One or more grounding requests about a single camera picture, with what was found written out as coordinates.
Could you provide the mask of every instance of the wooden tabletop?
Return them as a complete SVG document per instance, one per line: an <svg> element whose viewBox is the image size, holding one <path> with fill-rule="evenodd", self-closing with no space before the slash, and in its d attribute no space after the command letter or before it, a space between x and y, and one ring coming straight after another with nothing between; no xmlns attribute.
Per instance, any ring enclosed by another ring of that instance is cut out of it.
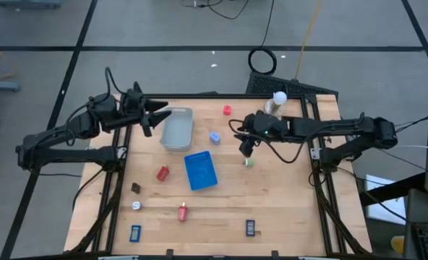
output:
<svg viewBox="0 0 428 260"><path fill-rule="evenodd" d="M145 138L142 129L132 130L124 185L121 194L113 254L164 255L173 249L176 255L269 256L277 250L280 256L324 256L322 228L314 188L308 183L311 172L308 149L303 149L293 164L281 162L263 144L255 147L254 167L246 168L238 151L240 141L228 127L228 120L242 120L247 114L262 109L264 100L168 100L169 107L187 107L194 111L192 148L188 152L167 152L159 143L163 126ZM333 95L318 95L322 120L339 119ZM224 116L223 106L231 106L230 116ZM302 116L298 100L285 104L286 116ZM221 144L210 143L209 133L216 131ZM90 146L111 144L112 134L101 134ZM345 142L332 137L328 147ZM297 144L273 143L286 159L297 151ZM218 185L191 191L184 165L184 156L210 151ZM164 182L156 179L162 165L170 173ZM340 167L352 170L349 162ZM81 185L99 166L88 163ZM65 250L76 246L95 221L100 204L104 176L93 181L77 199ZM140 194L131 191L132 183L141 185ZM342 221L360 244L371 251L356 181L352 175L339 171L333 174L339 212ZM134 211L132 202L142 209ZM187 221L179 222L179 206L185 202ZM329 219L333 250L338 251L333 224ZM245 236L245 221L255 220L254 237ZM130 243L132 225L141 225L139 243ZM103 226L100 248L105 247L109 223Z"/></svg>

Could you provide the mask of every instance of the gray floor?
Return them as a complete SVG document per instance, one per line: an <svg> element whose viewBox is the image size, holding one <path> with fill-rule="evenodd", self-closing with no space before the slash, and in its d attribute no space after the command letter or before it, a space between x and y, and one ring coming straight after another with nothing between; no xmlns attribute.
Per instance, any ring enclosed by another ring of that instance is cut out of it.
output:
<svg viewBox="0 0 428 260"><path fill-rule="evenodd" d="M58 10L1 9L1 45L74 46L89 0L65 0ZM243 1L225 1L219 10L234 14ZM277 0L267 45L298 46L317 1ZM428 39L428 1L410 0ZM254 46L265 31L270 1L251 0L235 21L180 1L99 0L85 46ZM310 46L420 46L401 1L324 1ZM28 173L16 165L14 147L26 134L45 130L67 70L71 52L6 52L20 68L18 93L0 92L0 252L24 190ZM291 78L298 52L275 52L277 77ZM88 96L106 89L110 66L120 88L137 80L147 93L244 93L249 76L246 51L82 52L74 70L59 124ZM269 59L256 55L259 69ZM9 67L0 59L0 72ZM428 59L423 52L308 52L301 82L337 90L345 118L365 112L396 123L428 114ZM401 144L426 144L427 124L399 134ZM86 147L81 142L77 147ZM424 165L422 149L391 152ZM394 180L420 172L391 157L368 151L354 163L360 176ZM46 173L81 173L82 165L55 165ZM71 217L76 178L42 177L12 256L57 254Z"/></svg>

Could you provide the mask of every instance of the black cable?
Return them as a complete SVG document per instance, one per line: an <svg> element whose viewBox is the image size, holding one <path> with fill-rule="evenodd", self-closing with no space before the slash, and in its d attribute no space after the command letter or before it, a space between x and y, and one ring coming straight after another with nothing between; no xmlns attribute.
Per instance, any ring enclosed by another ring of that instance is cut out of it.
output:
<svg viewBox="0 0 428 260"><path fill-rule="evenodd" d="M251 69L251 71L252 71L252 72L259 73L259 74L264 74L264 75L273 75L273 74L275 73L275 70L277 69L277 57L275 56L275 54L274 54L271 50L269 50L269 49L267 49L267 48L264 48L264 47L263 47L263 46L264 46L264 43L265 43L265 40L267 39L267 34L268 34L268 32L269 32L270 20L272 19L273 5L274 5L274 4L275 4L275 0L272 0L272 5L270 6L269 20L268 20L268 22L267 22L267 28L265 29L264 39L262 40L261 45L260 45L259 47L253 48L253 49L249 52L249 55L248 55L248 66L249 66L249 69ZM269 55L269 57L272 59L272 63L273 63L273 65L272 65L272 69L271 69L270 71L260 72L260 71L257 71L257 70L253 67L252 62L251 62L251 58L252 58L252 55L253 55L256 51L263 51L263 52L265 52L267 55Z"/></svg>
<svg viewBox="0 0 428 260"><path fill-rule="evenodd" d="M103 101L105 101L110 95L111 95L111 85L110 85L110 79L109 79L109 76L108 76L108 74L111 76L111 81L113 82L113 85L114 85L114 88L118 91L118 92L120 92L121 94L123 94L122 93L122 91L121 90L119 90L119 88L116 86L116 83L114 82L114 78L113 78L113 75L111 74L111 70L110 70L110 68L109 67L106 67L105 68L105 79L106 79L106 96L102 99L102 100L100 100L100 101L97 101L97 102L95 102L95 103L93 103L93 105L97 105L97 104L99 104L99 103L102 103ZM73 146L74 145L74 143L76 142L76 134L73 132L73 131L71 131L71 130L69 130L69 122L71 121L71 119L73 118L73 116L74 115L76 115L77 114L77 112L79 112L80 110L82 110L83 108L86 108L87 107L87 103L86 104L84 104L84 105L81 105L80 107L78 107L78 108L76 108L76 110L74 110L69 116L68 116L68 119L67 119L67 121L66 121L66 123L65 123L65 125L64 125L64 128L66 129L65 130L65 132L64 132L64 134L66 135L67 134L67 132L69 131L71 134L72 134L72 138L71 138L71 142L69 142L69 138L68 137L66 137L66 143L67 143L67 146Z"/></svg>
<svg viewBox="0 0 428 260"><path fill-rule="evenodd" d="M123 92L123 91L121 91L121 90L118 88L118 86L116 86L116 83L115 83L115 81L114 81L113 74L111 73L110 68L109 68L109 67L106 67L106 68L105 68L105 78L106 78L106 84L107 84L107 85L108 85L108 87L109 87L109 85L110 85L110 79L108 78L108 76L109 76L109 78L111 78L111 82L113 82L113 86L114 86L114 88L117 90L117 92L119 92L120 94L125 95L126 93L125 93L125 92Z"/></svg>
<svg viewBox="0 0 428 260"><path fill-rule="evenodd" d="M115 167L115 171L116 171L116 169L117 169L117 167L118 167L118 164L121 162L121 160L122 160L122 158L124 158L124 156L127 154L127 151L129 150L129 148L128 147L124 147L124 146L121 146L121 147L117 147L116 149L120 149L120 148L126 148L126 150L122 153L122 155L121 155L121 157L118 159L118 162L116 163L116 167ZM88 181L86 181L85 183L84 183L84 185L82 185L80 188L79 188L79 190L77 191L77 193L76 193L76 195L74 195L74 198L73 198L73 201L72 201L72 209L74 210L74 206L76 205L76 199L77 199L77 197L79 196L79 194L80 194L80 192L86 187L86 185L88 185L94 178L97 178L97 176L101 173L101 172L103 172L103 168L101 168L96 174L94 174L93 176L92 176L92 178L90 178Z"/></svg>
<svg viewBox="0 0 428 260"><path fill-rule="evenodd" d="M408 128L408 127L410 127L410 126L414 126L414 125L416 125L417 123L422 122L422 121L426 121L426 120L428 120L428 116L425 116L425 117L423 117L423 118L420 118L420 119L418 119L417 121L406 122L406 123L400 123L400 124L395 125L395 126L402 126L402 125L404 125L404 124L409 124L409 125L407 125L407 126L402 126L402 127L400 127L399 129L397 129L395 132L396 132L396 133L399 133L399 132L401 132L401 131L403 131L403 130L407 129L407 128Z"/></svg>
<svg viewBox="0 0 428 260"><path fill-rule="evenodd" d="M264 46L265 39L267 39L267 34L269 33L270 20L272 19L273 5L275 4L275 0L272 0L272 5L270 6L269 20L267 22L267 28L265 29L264 40L262 40L261 47Z"/></svg>
<svg viewBox="0 0 428 260"><path fill-rule="evenodd" d="M322 127L318 128L318 129L314 130L313 132L311 132L310 134L308 134L308 135L304 138L304 140L302 140L302 143L299 145L298 152L296 153L296 155L294 156L294 158L293 158L292 160L290 160L290 161L283 159L283 157L281 157L281 155L277 152L277 150L276 150L276 149L275 149L275 148L270 144L270 142L269 142L269 141L267 141L265 138L262 138L262 137L260 137L260 136L255 135L255 134L241 133L241 132L239 132L239 131L235 130L235 129L233 128L233 126L231 125L231 122L243 123L243 121L238 120L238 119L231 119L231 120L229 120L229 121L228 121L228 126L230 126L230 129L231 129L231 130L232 130L232 132L233 132L233 133L235 133L235 134L238 134L238 135L241 135L241 136L244 136L244 137L253 137L253 138L255 138L255 139L259 139L260 141L264 142L267 146L269 146L269 147L271 148L272 152L273 152L275 155L277 155L277 157L278 157L282 162L284 162L284 163L294 163L294 162L298 159L298 156L299 156L299 154L301 153L301 150L302 150L302 147L304 146L304 144L305 144L306 142L308 142L309 140L313 139L313 138L314 138L314 135L315 135L315 134L318 134L318 132L320 132L320 131L322 131L323 129L326 129L326 128L328 128L328 127L335 127L335 126L354 126L354 125L360 124L360 122L361 122L362 120L364 120L364 113L362 113L362 114L360 115L360 118L359 118L359 120L358 120L357 122L354 122L354 123L329 123L329 124L327 124L327 125L324 125L324 126L322 126Z"/></svg>
<svg viewBox="0 0 428 260"><path fill-rule="evenodd" d="M277 155L277 157L278 157L282 162L284 162L284 163L294 163L294 162L298 159L298 156L299 156L299 154L301 153L302 147L303 147L303 146L304 146L304 144L306 143L307 139L308 139L308 138L310 138L311 134L315 134L315 133L311 133L310 135L306 136L306 138L304 138L304 141L299 145L298 152L296 153L296 155L294 156L294 158L293 158L292 160L289 160L289 161L288 161L288 160L283 159L283 157L281 157L281 155L277 152L277 150L274 148L274 146L272 146L272 145L269 143L269 141L267 141L266 139L264 139L264 138L262 138L262 137L260 137L260 136L255 135L255 134L245 134L245 133L241 133L241 132L239 132L239 131L237 131L237 130L235 130L235 129L233 128L233 126L231 125L231 122L240 122L240 123L243 123L243 121L241 121L241 120L236 120L236 119L231 119L231 120L229 120L229 121L228 121L228 125L230 126L230 129L231 129L235 134L239 134L239 135L242 135L242 136L244 136L244 137L254 137L254 138L259 139L260 141L264 142L267 146L269 146L269 147L271 148L272 152L273 152L275 155Z"/></svg>
<svg viewBox="0 0 428 260"><path fill-rule="evenodd" d="M74 206L76 205L76 199L77 199L77 197L79 196L79 194L81 193L81 191L91 182L91 181L93 181L93 179L95 179L95 178L97 178L97 176L101 173L101 172L103 172L103 168L101 168L96 174L94 174L93 176L92 176L92 178L90 178L88 181L86 181L85 183L84 183L84 185L82 185L80 188L79 188L79 190L77 190L77 192L76 192L76 195L74 195L74 199L72 200L72 210L74 210Z"/></svg>
<svg viewBox="0 0 428 260"><path fill-rule="evenodd" d="M309 182L309 185L312 187L321 187L327 180L327 175L324 174L323 175L323 180L320 181L320 183L318 185L314 185L311 181L310 181L310 177L312 177L314 175L314 172L311 172L309 174L309 177L307 177L307 181Z"/></svg>
<svg viewBox="0 0 428 260"><path fill-rule="evenodd" d="M346 169L343 169L343 168L340 168L340 167L337 167L337 168L340 169L340 170L343 170L343 171L345 171L347 173L350 173L355 179L363 179L363 178L358 177L355 173L351 172L350 170L346 170ZM373 195L371 195L369 192L365 191L364 188L362 189L362 192L365 193L368 197L370 197L370 199L372 199L376 204L379 204L381 207L383 207L387 211L389 211L392 215L395 215L396 217L398 217L398 218L402 219L403 221L407 222L407 220L406 220L405 217L400 216L397 212L394 212L393 210L391 210L388 207L386 207L381 201L377 200Z"/></svg>
<svg viewBox="0 0 428 260"><path fill-rule="evenodd" d="M246 0L246 2L244 3L244 6L241 8L240 12L238 12L238 14L236 16L234 16L234 17L228 17L226 15L223 15L223 14L215 11L214 8L212 8L213 6L220 4L222 1L223 0L221 0L217 4L210 4L210 0L207 0L207 5L206 6L209 7L209 9L211 9L211 11L213 11L215 14L217 14L217 15L225 18L225 19L228 19L228 20L235 20L236 18L238 18L240 16L240 14L243 12L244 8L246 8L246 5L248 5L248 3L249 3L249 0Z"/></svg>
<svg viewBox="0 0 428 260"><path fill-rule="evenodd" d="M74 132L73 131L71 131L71 130L65 130L65 132L70 132L71 134L73 134L74 135ZM51 136L54 136L54 135L56 135L56 134L59 134L59 133L61 133L60 131L54 131L53 133L50 133L50 134L48 134L48 135L46 135L46 136L44 136L43 138L41 138L40 140L38 140L34 145L33 145L33 148L31 149L31 156L30 156L30 162L29 162L29 167L30 168L33 168L33 160L34 160L34 152L35 152L35 148L37 148L37 146L41 143L41 142L43 142L44 140L46 140L47 138L49 138L49 137L51 137Z"/></svg>
<svg viewBox="0 0 428 260"><path fill-rule="evenodd" d="M423 168L423 167L422 167L422 166L420 166L420 165L417 165L417 164L415 164L415 163L409 162L408 160L405 160L405 159L400 158L400 157L398 157L398 156L392 155L392 154L390 154L389 152L386 152L386 151L384 151L384 150L381 150L381 149L378 149L378 148L377 148L377 150L379 150L379 151L381 151L381 152L384 152L386 155L389 155L389 156L391 156L391 157L394 157L395 159L398 159L398 160L401 160L401 161L403 161L403 162L405 162L405 163L408 163L409 165L412 165L412 166L415 166L415 167L417 167L417 168L420 168L420 169L422 169L422 170L424 170L425 172L427 172L427 173L428 173L428 170L427 170L426 168Z"/></svg>
<svg viewBox="0 0 428 260"><path fill-rule="evenodd" d="M81 175L69 174L69 173L39 173L39 176L67 176L67 177L76 177L81 178Z"/></svg>

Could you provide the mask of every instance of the blue plastic lid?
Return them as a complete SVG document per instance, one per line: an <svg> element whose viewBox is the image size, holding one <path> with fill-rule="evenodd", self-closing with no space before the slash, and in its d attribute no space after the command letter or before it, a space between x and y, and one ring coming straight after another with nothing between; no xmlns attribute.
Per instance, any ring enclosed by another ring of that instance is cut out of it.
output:
<svg viewBox="0 0 428 260"><path fill-rule="evenodd" d="M188 180L192 191L197 191L217 184L213 160L209 151L187 155L184 158Z"/></svg>

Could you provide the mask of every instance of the blue cube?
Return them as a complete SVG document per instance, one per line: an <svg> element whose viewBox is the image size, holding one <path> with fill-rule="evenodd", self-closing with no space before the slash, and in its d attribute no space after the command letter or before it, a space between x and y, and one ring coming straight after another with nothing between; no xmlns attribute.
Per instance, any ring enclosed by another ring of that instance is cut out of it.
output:
<svg viewBox="0 0 428 260"><path fill-rule="evenodd" d="M220 144L221 143L221 136L218 133L212 132L209 134L209 139L213 144Z"/></svg>

